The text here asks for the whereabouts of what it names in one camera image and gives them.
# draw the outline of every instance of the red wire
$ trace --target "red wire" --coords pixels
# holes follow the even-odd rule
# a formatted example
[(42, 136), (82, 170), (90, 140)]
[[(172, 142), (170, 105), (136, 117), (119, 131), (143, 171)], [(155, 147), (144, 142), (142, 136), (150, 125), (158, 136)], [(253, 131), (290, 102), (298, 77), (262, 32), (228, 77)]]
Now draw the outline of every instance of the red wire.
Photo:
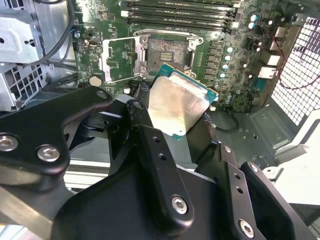
[(320, 75), (318, 75), (312, 82), (310, 82), (310, 83), (308, 83), (308, 84), (306, 84), (306, 85), (303, 85), (303, 86), (299, 86), (299, 87), (289, 87), (289, 86), (284, 85), (284, 83), (282, 82), (282, 79), (281, 79), (281, 74), (282, 74), (282, 71), (283, 71), (284, 68), (285, 68), (286, 63), (287, 63), (287, 57), (286, 57), (284, 51), (283, 51), (283, 50), (281, 49), (281, 47), (279, 46), (279, 44), (278, 44), (278, 42), (277, 42), (277, 40), (276, 40), (276, 38), (275, 38), (274, 36), (272, 37), (272, 40), (275, 42), (278, 50), (281, 52), (281, 55), (282, 55), (282, 62), (281, 62), (281, 64), (280, 64), (280, 68), (278, 68), (278, 73), (277, 73), (277, 75), (276, 75), (276, 77), (279, 78), (279, 83), (280, 83), (281, 87), (283, 87), (283, 88), (285, 88), (285, 89), (288, 89), (288, 90), (304, 89), (304, 88), (306, 88), (306, 87), (308, 87), (308, 86), (311, 86), (311, 85), (314, 84), (318, 79), (320, 79)]

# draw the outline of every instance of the silver screw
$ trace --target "silver screw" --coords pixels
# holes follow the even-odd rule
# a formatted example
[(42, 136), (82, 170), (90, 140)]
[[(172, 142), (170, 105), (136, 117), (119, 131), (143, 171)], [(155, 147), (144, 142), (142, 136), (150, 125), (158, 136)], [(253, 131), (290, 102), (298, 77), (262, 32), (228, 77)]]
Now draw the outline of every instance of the silver screw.
[(37, 152), (39, 159), (46, 162), (54, 162), (60, 157), (60, 152), (54, 146), (42, 146)]
[(245, 220), (240, 219), (239, 220), (239, 226), (241, 228), (241, 231), (250, 239), (253, 239), (255, 234), (252, 227), (247, 223)]
[(253, 169), (253, 171), (255, 171), (256, 173), (258, 172), (258, 168), (255, 165), (250, 164), (250, 166)]
[(224, 146), (224, 150), (226, 150), (228, 153), (231, 153), (231, 149), (227, 146)]
[(9, 152), (16, 149), (19, 145), (18, 139), (10, 135), (0, 136), (0, 151)]
[(148, 39), (147, 39), (146, 37), (143, 37), (143, 38), (141, 39), (141, 42), (143, 42), (143, 43), (145, 44), (146, 42), (148, 42)]
[(185, 214), (188, 210), (185, 200), (179, 196), (174, 196), (171, 200), (171, 203), (174, 210), (176, 210), (176, 212), (179, 214)]
[(79, 31), (76, 31), (73, 35), (76, 39), (79, 39), (81, 37), (81, 34)]

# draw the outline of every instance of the green circuit board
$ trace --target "green circuit board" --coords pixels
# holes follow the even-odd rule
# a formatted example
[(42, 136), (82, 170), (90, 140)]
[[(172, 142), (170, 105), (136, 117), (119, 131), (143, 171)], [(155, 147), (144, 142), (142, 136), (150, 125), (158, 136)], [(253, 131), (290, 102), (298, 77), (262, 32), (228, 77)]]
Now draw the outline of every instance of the green circuit board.
[[(98, 76), (103, 82), (100, 87), (116, 96), (132, 80), (152, 81), (158, 66), (165, 62), (182, 68), (179, 70), (219, 92), (218, 111), (232, 107), (235, 112), (249, 112), (252, 101), (264, 91), (265, 81), (248, 77), (261, 54), (252, 46), (248, 48), (248, 39), (261, 41), (261, 49), (267, 44), (269, 38), (257, 32), (257, 27), (271, 31), (274, 26), (263, 20), (280, 15), (278, 0), (75, 0), (75, 3), (75, 24), (80, 35), (73, 38), (73, 49), (80, 82), (87, 83), (90, 77)], [(196, 11), (199, 14), (173, 20), (177, 10), (172, 6), (182, 6), (184, 15)], [(208, 14), (208, 7), (214, 13)], [(252, 22), (253, 15), (257, 20)], [(253, 29), (249, 27), (252, 23), (256, 25)], [(138, 43), (147, 46), (142, 60)]]

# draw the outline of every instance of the ventilation grille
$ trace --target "ventilation grille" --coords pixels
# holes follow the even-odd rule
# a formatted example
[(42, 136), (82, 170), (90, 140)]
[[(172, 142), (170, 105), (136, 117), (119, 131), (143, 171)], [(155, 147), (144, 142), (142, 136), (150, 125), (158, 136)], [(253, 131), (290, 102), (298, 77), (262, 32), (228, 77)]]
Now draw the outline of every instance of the ventilation grille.
[[(320, 75), (319, 64), (320, 20), (308, 17), (283, 68), (281, 80), (290, 88), (305, 86)], [(271, 97), (298, 126), (304, 116), (320, 109), (320, 79), (297, 90), (285, 89), (278, 82)]]
[(43, 66), (17, 66), (12, 64), (0, 71), (0, 111), (22, 108), (44, 86), (46, 70)]
[(23, 10), (24, 2), (23, 0), (5, 0), (6, 6), (10, 9)]

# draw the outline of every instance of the cpu socket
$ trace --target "cpu socket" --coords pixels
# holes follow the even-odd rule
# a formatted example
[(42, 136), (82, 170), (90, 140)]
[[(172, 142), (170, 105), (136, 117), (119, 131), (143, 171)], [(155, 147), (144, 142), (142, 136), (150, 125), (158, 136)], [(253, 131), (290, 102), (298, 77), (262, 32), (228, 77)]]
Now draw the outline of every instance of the cpu socket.
[(189, 32), (145, 29), (133, 34), (139, 37), (135, 50), (134, 73), (146, 79), (153, 79), (164, 63), (184, 74), (196, 78), (192, 72), (197, 46), (204, 42)]

